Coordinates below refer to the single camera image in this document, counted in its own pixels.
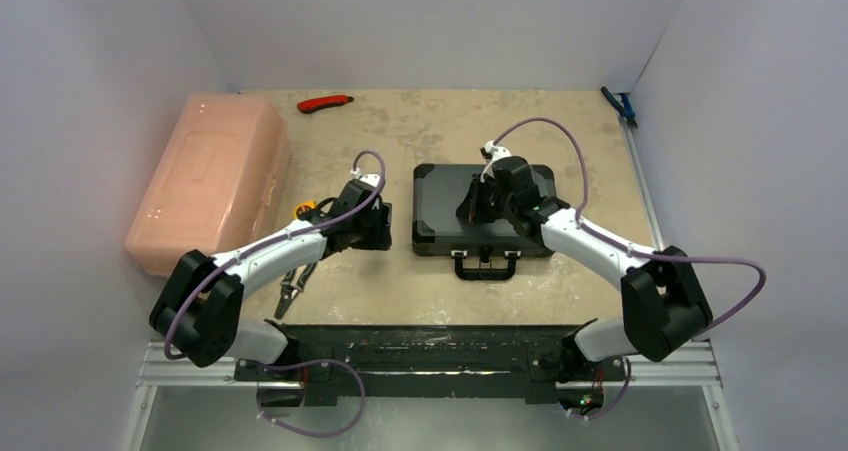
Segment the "black poker set case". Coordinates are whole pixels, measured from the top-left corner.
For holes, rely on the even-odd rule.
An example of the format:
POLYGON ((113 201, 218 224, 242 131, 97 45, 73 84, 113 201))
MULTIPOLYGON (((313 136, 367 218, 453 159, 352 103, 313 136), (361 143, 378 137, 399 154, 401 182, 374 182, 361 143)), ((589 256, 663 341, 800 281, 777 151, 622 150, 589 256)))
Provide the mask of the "black poker set case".
POLYGON ((506 281, 520 259, 548 259, 553 252, 516 234, 505 219, 472 224, 457 215, 472 178, 482 170, 481 164, 415 167, 411 247, 419 257, 452 259, 461 280, 506 281))

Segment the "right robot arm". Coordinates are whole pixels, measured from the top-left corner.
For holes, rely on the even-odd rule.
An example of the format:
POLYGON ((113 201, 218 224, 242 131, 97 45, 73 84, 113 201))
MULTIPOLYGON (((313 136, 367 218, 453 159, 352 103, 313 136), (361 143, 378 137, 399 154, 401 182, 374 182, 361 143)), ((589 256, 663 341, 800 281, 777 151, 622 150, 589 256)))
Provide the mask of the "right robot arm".
POLYGON ((611 357, 660 362, 713 321, 682 250, 625 244, 593 228, 568 203, 544 195, 522 157, 496 159, 473 174, 457 216, 470 224, 505 220, 518 236, 577 261, 619 291, 621 317, 592 320, 564 339, 561 363, 573 377, 588 376, 611 357))

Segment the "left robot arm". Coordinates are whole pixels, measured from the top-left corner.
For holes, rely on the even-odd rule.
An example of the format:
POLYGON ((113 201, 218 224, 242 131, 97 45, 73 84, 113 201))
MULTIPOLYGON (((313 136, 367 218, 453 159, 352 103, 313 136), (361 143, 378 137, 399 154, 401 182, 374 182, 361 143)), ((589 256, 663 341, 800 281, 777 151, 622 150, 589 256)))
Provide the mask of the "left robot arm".
POLYGON ((149 316, 170 359, 206 367, 223 357, 259 363, 272 379, 297 370, 298 353, 282 327, 241 318, 243 303, 284 274, 347 249, 387 251, 391 206, 385 180, 367 174, 348 181, 328 211, 314 210, 262 241, 208 256, 181 256, 149 316))

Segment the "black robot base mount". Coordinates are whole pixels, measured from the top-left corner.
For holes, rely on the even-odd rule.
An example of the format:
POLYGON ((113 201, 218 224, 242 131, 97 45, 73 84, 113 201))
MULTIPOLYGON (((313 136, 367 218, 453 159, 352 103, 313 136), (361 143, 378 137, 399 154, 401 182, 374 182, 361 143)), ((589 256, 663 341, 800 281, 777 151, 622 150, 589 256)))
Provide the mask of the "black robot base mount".
POLYGON ((625 378, 621 359, 590 363, 570 343, 574 325, 290 325, 289 346, 269 371, 246 358, 238 381, 287 387, 290 404, 332 406, 340 397, 511 398, 589 409, 625 378))

